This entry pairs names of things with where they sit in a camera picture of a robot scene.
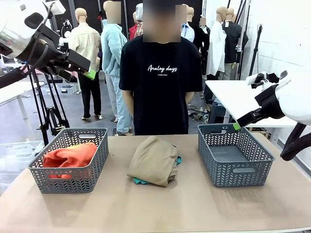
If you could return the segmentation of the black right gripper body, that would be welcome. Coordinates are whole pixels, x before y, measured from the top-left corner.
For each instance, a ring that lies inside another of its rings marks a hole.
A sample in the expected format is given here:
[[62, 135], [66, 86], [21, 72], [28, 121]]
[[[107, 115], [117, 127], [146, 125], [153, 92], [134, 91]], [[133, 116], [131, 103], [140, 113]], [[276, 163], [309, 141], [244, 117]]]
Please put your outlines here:
[[277, 86], [278, 84], [272, 85], [255, 96], [255, 100], [260, 106], [260, 108], [254, 111], [254, 117], [256, 119], [265, 119], [269, 117], [280, 119], [285, 116], [276, 97]]

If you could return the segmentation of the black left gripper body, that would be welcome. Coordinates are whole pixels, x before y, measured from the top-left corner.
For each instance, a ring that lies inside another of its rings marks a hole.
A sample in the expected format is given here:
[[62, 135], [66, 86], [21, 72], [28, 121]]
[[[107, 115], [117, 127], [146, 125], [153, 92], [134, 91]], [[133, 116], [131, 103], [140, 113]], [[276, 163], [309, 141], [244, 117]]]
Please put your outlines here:
[[20, 32], [20, 38], [26, 42], [17, 56], [19, 61], [46, 73], [57, 73], [62, 69], [70, 71], [67, 54], [56, 49], [60, 39], [56, 32], [43, 25], [35, 29], [25, 25]]

